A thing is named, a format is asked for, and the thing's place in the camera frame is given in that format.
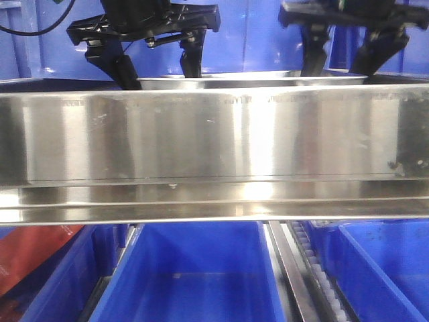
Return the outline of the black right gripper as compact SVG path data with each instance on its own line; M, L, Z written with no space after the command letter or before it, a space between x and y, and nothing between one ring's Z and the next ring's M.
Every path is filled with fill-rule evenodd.
M329 25L366 27L349 72L371 76L407 46L404 26L428 29L428 9L396 1L283 1L278 21L284 27L302 25L301 76L321 75Z

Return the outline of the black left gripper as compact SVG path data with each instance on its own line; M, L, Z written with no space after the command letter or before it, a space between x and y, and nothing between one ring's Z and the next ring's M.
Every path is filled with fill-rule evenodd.
M186 78L202 76L206 30L218 32L217 5L171 1L101 1L104 13L70 24L72 43L87 41L86 60L107 74L123 90L141 90L137 72L121 42L146 40L162 34L193 32L180 41L180 66Z

